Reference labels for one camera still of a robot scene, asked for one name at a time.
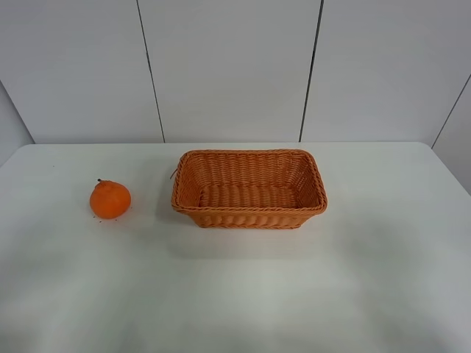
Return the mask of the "orange fruit with stem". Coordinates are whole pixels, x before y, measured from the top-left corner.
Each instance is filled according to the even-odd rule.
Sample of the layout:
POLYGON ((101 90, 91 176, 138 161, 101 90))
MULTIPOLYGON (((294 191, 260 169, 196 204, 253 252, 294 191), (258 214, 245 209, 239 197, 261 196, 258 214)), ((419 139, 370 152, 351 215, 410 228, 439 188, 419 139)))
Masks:
POLYGON ((95 216, 103 219, 118 218, 128 211, 132 197, 128 189, 111 180, 98 179, 89 205, 95 216))

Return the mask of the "orange woven wicker basket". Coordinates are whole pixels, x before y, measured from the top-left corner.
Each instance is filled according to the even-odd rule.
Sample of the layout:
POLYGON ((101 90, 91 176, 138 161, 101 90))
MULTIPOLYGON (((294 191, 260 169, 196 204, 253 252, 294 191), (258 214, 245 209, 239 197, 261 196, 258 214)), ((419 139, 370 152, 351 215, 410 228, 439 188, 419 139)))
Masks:
POLYGON ((202 228, 296 229, 326 211, 327 195, 307 151, 193 150, 180 158, 171 205, 202 228))

